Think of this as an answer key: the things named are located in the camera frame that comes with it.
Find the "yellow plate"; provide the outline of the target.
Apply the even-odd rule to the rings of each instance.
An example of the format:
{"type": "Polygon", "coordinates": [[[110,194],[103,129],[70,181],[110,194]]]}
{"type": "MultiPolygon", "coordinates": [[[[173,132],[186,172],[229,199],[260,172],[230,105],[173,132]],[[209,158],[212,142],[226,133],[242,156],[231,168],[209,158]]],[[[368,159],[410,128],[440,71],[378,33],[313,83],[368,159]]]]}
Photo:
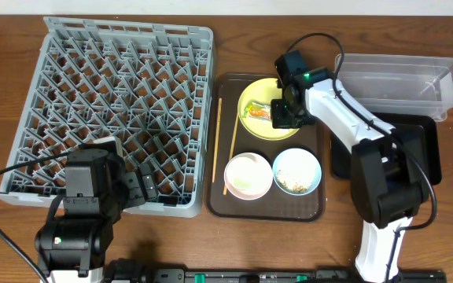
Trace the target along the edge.
{"type": "Polygon", "coordinates": [[[277,88],[276,78],[259,79],[250,83],[241,93],[238,100],[238,117],[244,128],[257,138],[268,141],[278,141],[294,135],[298,129],[274,129],[271,121],[244,118],[245,106],[255,101],[271,106],[271,100],[281,97],[282,90],[277,88]]]}

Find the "right wooden chopstick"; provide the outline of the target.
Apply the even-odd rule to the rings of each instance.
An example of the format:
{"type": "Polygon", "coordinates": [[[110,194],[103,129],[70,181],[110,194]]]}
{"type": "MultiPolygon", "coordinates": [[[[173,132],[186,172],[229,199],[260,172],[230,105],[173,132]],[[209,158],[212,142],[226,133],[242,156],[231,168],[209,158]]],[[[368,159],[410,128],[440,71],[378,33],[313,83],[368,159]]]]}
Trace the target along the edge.
{"type": "MultiPolygon", "coordinates": [[[[228,157],[228,162],[230,162],[230,160],[233,157],[234,147],[235,147],[235,142],[236,142],[236,137],[237,137],[237,132],[238,132],[238,121],[239,121],[238,115],[236,115],[235,118],[236,119],[235,119],[235,123],[234,123],[234,129],[233,129],[233,134],[232,134],[232,138],[231,138],[231,143],[230,143],[230,153],[229,153],[229,157],[228,157]]],[[[225,183],[225,186],[223,187],[223,195],[226,196],[227,191],[228,191],[227,181],[224,181],[224,183],[225,183]]]]}

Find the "wooden chopstick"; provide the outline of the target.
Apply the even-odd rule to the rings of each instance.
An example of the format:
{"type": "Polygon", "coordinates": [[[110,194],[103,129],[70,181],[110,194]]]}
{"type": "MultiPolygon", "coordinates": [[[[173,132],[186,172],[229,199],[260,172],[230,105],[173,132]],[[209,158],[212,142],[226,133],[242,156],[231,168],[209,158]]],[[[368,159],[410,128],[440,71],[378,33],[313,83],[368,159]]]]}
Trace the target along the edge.
{"type": "Polygon", "coordinates": [[[219,132],[220,132],[220,124],[221,124],[222,104],[223,104],[223,99],[220,97],[218,100],[218,109],[217,109],[217,117],[216,117],[216,125],[215,125],[215,144],[214,144],[214,154],[213,154],[212,183],[215,182],[215,176],[216,176],[216,165],[217,165],[217,159],[218,159],[219,132]]]}
{"type": "MultiPolygon", "coordinates": [[[[237,132],[238,132],[238,121],[239,121],[238,115],[236,115],[235,118],[236,119],[235,119],[235,123],[234,123],[234,129],[233,129],[233,134],[232,134],[232,138],[231,138],[231,143],[230,143],[230,153],[229,153],[229,157],[228,157],[228,162],[230,162],[230,160],[233,157],[234,147],[235,147],[235,142],[236,142],[236,137],[237,137],[237,132]]],[[[225,183],[225,186],[223,187],[223,195],[226,196],[227,191],[228,191],[227,181],[224,181],[224,183],[225,183]]]]}

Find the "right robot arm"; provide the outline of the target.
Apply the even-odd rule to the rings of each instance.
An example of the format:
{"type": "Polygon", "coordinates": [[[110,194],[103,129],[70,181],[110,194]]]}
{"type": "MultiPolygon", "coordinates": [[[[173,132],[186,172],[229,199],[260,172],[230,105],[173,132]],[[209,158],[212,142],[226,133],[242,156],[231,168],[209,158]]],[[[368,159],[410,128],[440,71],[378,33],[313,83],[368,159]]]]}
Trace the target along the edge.
{"type": "Polygon", "coordinates": [[[422,140],[377,118],[347,92],[337,73],[310,69],[299,51],[282,54],[274,66],[282,96],[271,102],[273,127],[300,128],[318,120],[348,150],[352,201],[363,219],[355,268],[365,282],[391,281],[399,274],[403,236],[434,194],[422,140]]]}

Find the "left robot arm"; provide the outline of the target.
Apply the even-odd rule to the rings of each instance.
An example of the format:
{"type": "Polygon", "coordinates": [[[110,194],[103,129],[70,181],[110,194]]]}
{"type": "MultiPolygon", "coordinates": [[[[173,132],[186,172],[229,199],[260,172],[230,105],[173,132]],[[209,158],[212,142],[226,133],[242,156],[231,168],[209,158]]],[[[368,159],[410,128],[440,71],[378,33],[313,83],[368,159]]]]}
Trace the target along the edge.
{"type": "Polygon", "coordinates": [[[45,282],[148,282],[152,274],[131,259],[107,263],[113,226],[128,208],[157,197],[148,164],[126,169],[118,138],[100,138],[67,155],[65,192],[52,201],[35,237],[45,282]]]}

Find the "light blue bowl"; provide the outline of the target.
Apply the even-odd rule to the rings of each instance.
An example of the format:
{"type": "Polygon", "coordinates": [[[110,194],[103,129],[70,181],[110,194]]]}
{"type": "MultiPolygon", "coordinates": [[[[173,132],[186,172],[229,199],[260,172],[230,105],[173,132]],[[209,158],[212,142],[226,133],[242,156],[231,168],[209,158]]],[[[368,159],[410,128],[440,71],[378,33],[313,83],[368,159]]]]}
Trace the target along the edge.
{"type": "Polygon", "coordinates": [[[317,157],[300,148],[286,149],[279,153],[272,171],[277,186],[292,196],[313,193],[322,184],[322,167],[317,157]]]}

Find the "grey plastic dish rack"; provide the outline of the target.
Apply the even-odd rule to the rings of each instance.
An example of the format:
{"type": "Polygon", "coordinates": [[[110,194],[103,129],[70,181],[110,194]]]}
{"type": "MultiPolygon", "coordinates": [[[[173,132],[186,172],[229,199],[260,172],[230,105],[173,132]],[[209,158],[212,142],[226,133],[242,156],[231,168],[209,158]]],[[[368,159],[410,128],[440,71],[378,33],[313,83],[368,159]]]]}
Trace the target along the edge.
{"type": "Polygon", "coordinates": [[[0,200],[48,207],[65,189],[64,151],[121,141],[129,171],[151,169],[140,215],[201,211],[215,78],[210,28],[46,17],[44,38],[2,177],[0,200]]]}

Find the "orange green snack wrapper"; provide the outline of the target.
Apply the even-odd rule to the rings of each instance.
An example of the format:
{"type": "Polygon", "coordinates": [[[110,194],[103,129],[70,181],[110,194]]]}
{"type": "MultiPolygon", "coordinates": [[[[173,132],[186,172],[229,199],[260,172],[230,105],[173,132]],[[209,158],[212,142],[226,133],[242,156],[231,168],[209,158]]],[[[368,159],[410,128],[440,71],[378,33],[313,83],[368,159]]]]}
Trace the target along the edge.
{"type": "Polygon", "coordinates": [[[245,106],[243,117],[271,121],[271,107],[251,101],[245,106]]]}

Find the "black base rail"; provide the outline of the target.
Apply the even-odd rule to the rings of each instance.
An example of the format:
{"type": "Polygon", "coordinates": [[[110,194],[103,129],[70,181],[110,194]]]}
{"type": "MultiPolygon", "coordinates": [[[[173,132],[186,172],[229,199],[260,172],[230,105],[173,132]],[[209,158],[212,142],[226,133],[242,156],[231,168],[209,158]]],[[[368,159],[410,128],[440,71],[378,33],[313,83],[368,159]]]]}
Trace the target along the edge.
{"type": "Polygon", "coordinates": [[[112,261],[103,282],[128,283],[303,283],[361,282],[360,276],[345,268],[309,271],[273,270],[189,270],[184,266],[149,266],[133,259],[112,261]]]}

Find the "dark brown serving tray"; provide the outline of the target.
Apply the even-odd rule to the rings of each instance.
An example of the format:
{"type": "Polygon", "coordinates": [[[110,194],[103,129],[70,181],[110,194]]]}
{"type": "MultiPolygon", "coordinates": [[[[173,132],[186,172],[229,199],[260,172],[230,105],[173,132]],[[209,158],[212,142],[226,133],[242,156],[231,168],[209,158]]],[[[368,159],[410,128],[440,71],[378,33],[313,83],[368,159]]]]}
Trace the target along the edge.
{"type": "MultiPolygon", "coordinates": [[[[277,185],[272,185],[268,193],[257,200],[240,200],[231,193],[223,195],[223,173],[228,162],[230,143],[237,115],[238,99],[241,92],[252,82],[264,79],[265,75],[225,73],[215,81],[213,93],[212,118],[216,119],[218,100],[223,99],[219,132],[218,159],[215,182],[205,189],[206,205],[211,213],[219,217],[238,219],[265,219],[293,222],[312,222],[324,212],[326,206],[325,184],[316,191],[304,196],[292,196],[283,192],[277,185]]],[[[212,173],[215,144],[215,125],[209,138],[211,152],[208,154],[208,169],[212,173]]],[[[250,134],[238,123],[238,132],[233,156],[240,153],[257,153],[272,163],[276,156],[285,149],[300,148],[312,152],[320,163],[325,161],[324,128],[321,123],[300,128],[294,135],[282,141],[266,141],[250,134]]]]}

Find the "white pink cup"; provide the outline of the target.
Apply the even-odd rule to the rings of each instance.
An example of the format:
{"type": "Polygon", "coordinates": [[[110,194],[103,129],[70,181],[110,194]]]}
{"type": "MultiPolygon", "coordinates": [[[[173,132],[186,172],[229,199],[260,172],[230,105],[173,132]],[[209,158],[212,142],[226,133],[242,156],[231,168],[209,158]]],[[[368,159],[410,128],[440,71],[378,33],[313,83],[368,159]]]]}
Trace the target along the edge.
{"type": "Polygon", "coordinates": [[[269,162],[257,153],[234,156],[223,173],[225,187],[240,200],[257,200],[265,196],[273,184],[269,162]]]}

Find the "left wooden chopstick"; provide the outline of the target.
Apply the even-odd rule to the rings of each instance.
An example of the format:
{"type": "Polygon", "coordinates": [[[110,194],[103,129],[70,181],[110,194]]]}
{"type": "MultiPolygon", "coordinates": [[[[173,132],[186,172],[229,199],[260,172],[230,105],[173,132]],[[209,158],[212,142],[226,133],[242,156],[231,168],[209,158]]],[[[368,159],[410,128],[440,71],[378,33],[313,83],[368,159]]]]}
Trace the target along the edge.
{"type": "Polygon", "coordinates": [[[212,183],[215,182],[215,176],[216,176],[216,165],[217,165],[217,159],[218,159],[219,132],[220,132],[220,124],[221,124],[222,104],[223,104],[223,99],[220,97],[218,100],[218,109],[217,109],[217,117],[216,117],[216,125],[215,125],[215,144],[214,144],[214,154],[213,154],[212,183]]]}

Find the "clear plastic bin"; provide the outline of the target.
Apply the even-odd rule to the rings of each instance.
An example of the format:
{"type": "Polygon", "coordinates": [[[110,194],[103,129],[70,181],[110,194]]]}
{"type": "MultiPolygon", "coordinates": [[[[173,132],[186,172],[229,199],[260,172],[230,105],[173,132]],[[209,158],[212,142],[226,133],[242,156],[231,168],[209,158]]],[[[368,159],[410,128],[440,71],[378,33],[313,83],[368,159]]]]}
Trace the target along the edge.
{"type": "Polygon", "coordinates": [[[429,116],[453,108],[453,58],[347,53],[338,79],[370,112],[429,116]]]}

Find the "black waste tray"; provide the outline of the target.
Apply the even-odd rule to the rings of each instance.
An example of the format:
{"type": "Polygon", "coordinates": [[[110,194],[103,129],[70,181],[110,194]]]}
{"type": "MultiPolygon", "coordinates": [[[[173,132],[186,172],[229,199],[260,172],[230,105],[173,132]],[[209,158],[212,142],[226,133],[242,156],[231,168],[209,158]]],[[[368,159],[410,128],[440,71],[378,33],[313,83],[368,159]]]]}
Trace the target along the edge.
{"type": "MultiPolygon", "coordinates": [[[[396,128],[413,130],[420,137],[429,180],[433,185],[438,185],[442,180],[442,172],[436,122],[429,116],[381,112],[375,112],[374,114],[396,128]]],[[[351,154],[335,134],[330,136],[330,149],[330,166],[333,176],[335,178],[350,179],[351,154]]]]}

